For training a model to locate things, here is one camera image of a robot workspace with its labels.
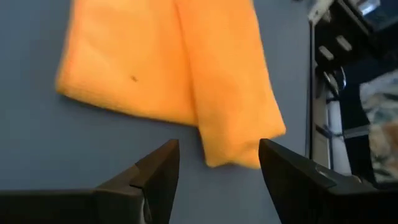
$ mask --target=blue surface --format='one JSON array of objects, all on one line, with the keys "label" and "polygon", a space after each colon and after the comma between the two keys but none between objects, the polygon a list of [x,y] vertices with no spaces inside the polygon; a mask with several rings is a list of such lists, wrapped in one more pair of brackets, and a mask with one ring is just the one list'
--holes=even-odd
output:
[{"label": "blue surface", "polygon": [[[279,223],[261,172],[208,168],[195,128],[129,117],[56,94],[69,3],[0,3],[0,189],[94,187],[177,138],[181,166],[171,224]],[[307,7],[290,0],[256,1],[271,82],[287,125],[287,134],[276,141],[301,154]]]}]

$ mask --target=orange cloth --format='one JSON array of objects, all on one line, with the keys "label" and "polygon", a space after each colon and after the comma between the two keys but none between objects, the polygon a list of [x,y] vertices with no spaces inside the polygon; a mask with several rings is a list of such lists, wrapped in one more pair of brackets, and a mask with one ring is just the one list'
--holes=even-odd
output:
[{"label": "orange cloth", "polygon": [[198,126],[211,167],[285,133],[251,0],[75,0],[57,91]]}]

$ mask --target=patterned fabric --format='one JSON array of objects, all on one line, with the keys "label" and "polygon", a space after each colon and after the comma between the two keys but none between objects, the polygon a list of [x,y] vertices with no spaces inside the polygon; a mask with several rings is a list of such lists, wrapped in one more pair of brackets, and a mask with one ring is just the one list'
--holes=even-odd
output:
[{"label": "patterned fabric", "polygon": [[369,119],[369,146],[376,181],[398,181],[398,70],[360,88]]}]

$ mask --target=microfiber cloth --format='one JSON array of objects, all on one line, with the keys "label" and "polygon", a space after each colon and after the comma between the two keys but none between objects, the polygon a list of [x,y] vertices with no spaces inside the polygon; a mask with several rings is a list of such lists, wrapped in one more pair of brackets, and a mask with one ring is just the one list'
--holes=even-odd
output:
[{"label": "microfiber cloth", "polygon": [[57,91],[197,126],[206,163],[258,169],[285,133],[251,0],[75,0]]}]

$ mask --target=cloth fold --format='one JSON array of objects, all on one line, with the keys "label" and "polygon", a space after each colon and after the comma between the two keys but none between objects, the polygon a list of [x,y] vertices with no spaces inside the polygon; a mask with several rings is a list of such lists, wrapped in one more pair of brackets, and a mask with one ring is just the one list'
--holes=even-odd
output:
[{"label": "cloth fold", "polygon": [[75,0],[57,91],[198,126],[210,167],[285,133],[251,0]]},{"label": "cloth fold", "polygon": [[369,147],[376,182],[397,182],[398,70],[361,84],[359,94],[370,122]]}]

